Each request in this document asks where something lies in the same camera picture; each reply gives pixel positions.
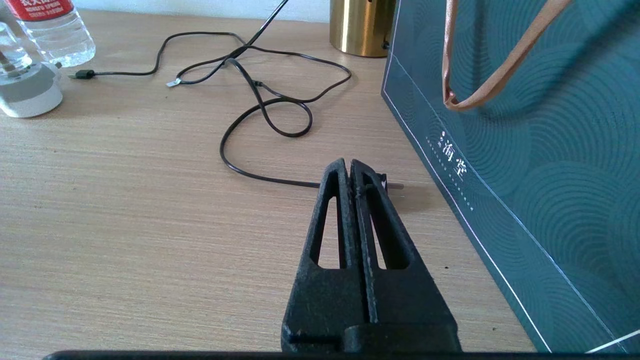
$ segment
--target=cord plug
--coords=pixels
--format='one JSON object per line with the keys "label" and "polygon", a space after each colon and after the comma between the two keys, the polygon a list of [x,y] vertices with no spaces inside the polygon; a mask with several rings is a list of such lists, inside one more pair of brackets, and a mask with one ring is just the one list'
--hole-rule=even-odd
{"label": "cord plug", "polygon": [[69,75],[70,79],[91,79],[95,76],[95,71],[93,70],[79,70],[75,75]]}
{"label": "cord plug", "polygon": [[173,81],[169,81],[169,82],[166,84],[166,86],[167,86],[167,87],[169,87],[169,88],[172,88],[172,87],[174,87],[174,86],[180,85],[180,83],[181,83],[181,82],[182,82],[182,79],[181,79],[181,78],[175,78],[175,80],[173,80]]}

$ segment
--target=teal gift bag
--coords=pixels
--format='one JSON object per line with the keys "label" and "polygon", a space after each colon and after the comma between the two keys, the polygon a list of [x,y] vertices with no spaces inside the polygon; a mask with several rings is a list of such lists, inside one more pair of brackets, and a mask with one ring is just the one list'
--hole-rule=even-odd
{"label": "teal gift bag", "polygon": [[538,350],[640,352],[640,1],[456,3],[398,1],[383,98]]}

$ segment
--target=desk surface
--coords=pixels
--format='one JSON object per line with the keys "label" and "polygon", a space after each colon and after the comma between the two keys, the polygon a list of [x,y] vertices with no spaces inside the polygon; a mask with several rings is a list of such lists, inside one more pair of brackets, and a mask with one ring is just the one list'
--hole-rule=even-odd
{"label": "desk surface", "polygon": [[[83,18],[98,49],[87,67],[96,70],[149,69],[172,33],[250,38],[260,25],[89,11]],[[331,161],[357,158],[404,183],[391,198],[458,321],[463,348],[533,350],[380,97],[385,60],[334,50],[327,24],[276,21],[257,44],[337,61],[355,77],[311,105],[306,137],[281,137],[256,116],[230,139],[229,157],[260,174],[313,181]],[[66,348],[279,350],[316,191],[224,166],[219,140],[255,104],[233,68],[195,86],[164,85],[236,45],[174,40],[155,76],[64,79],[65,100],[54,111],[0,117],[0,357]],[[296,97],[342,76],[271,54],[246,53],[241,62]],[[291,130],[306,121],[294,106],[276,106],[271,116]],[[322,261],[335,262],[335,243],[323,247]]]}

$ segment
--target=clamp jaw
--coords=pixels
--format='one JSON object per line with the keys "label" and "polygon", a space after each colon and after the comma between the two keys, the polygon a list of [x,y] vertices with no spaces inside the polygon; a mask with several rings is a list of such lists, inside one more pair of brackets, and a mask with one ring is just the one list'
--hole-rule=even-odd
{"label": "clamp jaw", "polygon": [[[338,207],[339,269],[318,265],[329,200]],[[376,231],[386,269],[380,268]],[[458,326],[379,176],[329,165],[282,322],[285,352],[461,352]]]}

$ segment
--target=red bottle label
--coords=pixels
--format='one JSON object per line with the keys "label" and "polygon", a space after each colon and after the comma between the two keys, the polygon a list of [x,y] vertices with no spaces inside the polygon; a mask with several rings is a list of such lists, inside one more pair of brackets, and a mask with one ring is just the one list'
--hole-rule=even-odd
{"label": "red bottle label", "polygon": [[6,0],[13,16],[23,21],[50,20],[74,9],[71,0]]}

